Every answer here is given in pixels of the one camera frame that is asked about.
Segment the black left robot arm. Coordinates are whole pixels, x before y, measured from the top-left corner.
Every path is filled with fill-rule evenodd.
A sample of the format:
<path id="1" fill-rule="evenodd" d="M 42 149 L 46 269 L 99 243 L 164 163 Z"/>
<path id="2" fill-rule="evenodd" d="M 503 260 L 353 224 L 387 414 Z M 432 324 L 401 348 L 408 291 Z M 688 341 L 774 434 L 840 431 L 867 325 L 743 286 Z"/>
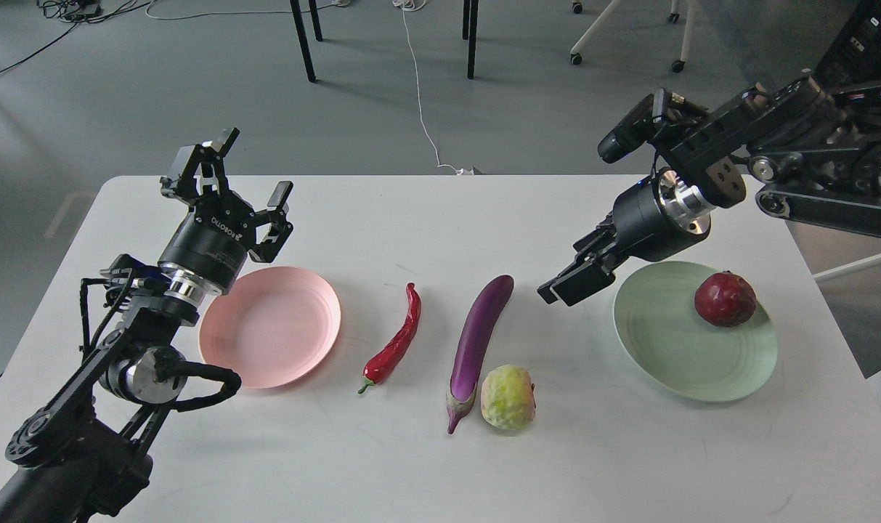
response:
<path id="1" fill-rule="evenodd" d="M 117 516 L 150 483 L 149 450 L 170 413 L 237 394 L 233 370 L 172 346 L 208 296 L 228 294 L 248 259 L 270 264 L 291 235 L 277 183 L 257 211 L 232 191 L 224 158 L 240 132 L 179 149 L 161 195 L 187 205 L 157 264 L 119 255 L 79 284 L 81 364 L 12 435 L 17 471 L 0 490 L 0 522 L 87 522 Z"/>

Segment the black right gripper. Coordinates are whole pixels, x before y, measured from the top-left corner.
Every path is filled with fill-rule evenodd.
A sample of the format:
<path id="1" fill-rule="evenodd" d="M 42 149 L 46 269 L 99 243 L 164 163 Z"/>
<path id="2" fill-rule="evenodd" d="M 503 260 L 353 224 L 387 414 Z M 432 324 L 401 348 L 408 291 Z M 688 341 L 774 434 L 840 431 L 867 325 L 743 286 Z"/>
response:
<path id="1" fill-rule="evenodd" d="M 572 264 L 539 285 L 537 295 L 546 304 L 579 304 L 615 281 L 605 264 L 659 262 L 705 241 L 711 211 L 699 189 L 672 169 L 649 175 L 617 196 L 609 215 L 573 245 Z"/>

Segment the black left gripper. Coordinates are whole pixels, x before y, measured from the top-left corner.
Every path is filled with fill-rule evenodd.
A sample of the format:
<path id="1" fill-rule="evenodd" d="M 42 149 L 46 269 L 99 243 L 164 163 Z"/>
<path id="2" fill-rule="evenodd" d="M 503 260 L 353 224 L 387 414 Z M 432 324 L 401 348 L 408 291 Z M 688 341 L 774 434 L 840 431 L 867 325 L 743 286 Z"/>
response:
<path id="1" fill-rule="evenodd" d="M 294 184 L 280 181 L 264 211 L 252 215 L 254 227 L 268 225 L 256 244 L 255 231 L 243 227 L 253 208 L 235 198 L 229 188 L 224 158 L 240 136 L 237 128 L 224 129 L 217 139 L 178 149 L 168 175 L 159 179 L 161 195 L 187 205 L 189 212 L 158 259 L 164 271 L 187 270 L 228 294 L 245 258 L 271 264 L 293 232 L 288 203 Z"/>

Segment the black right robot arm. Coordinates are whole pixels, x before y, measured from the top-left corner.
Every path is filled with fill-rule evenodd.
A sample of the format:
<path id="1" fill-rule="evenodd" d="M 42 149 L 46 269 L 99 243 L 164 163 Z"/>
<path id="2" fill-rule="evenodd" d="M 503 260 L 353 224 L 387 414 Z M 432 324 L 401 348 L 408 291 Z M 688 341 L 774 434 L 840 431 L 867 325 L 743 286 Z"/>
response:
<path id="1" fill-rule="evenodd" d="M 659 89 L 597 147 L 614 163 L 642 145 L 664 161 L 620 193 L 574 245 L 575 258 L 540 285 L 547 304 L 572 306 L 609 287 L 626 259 L 668 259 L 705 240 L 710 212 L 761 182 L 762 212 L 881 238 L 881 80 L 824 87 L 803 76 L 778 92 L 743 90 L 717 110 Z"/>

